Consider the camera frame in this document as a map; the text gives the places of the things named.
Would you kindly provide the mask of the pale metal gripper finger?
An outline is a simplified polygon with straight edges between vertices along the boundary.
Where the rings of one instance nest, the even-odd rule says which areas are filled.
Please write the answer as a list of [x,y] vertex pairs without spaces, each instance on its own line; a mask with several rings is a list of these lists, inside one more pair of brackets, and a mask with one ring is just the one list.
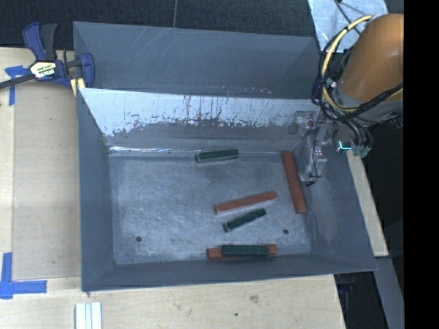
[[296,133],[312,130],[315,126],[315,111],[295,111],[293,115],[293,128]]
[[298,149],[298,176],[305,184],[314,184],[323,174],[327,157],[318,139],[318,131],[310,130],[305,134]]

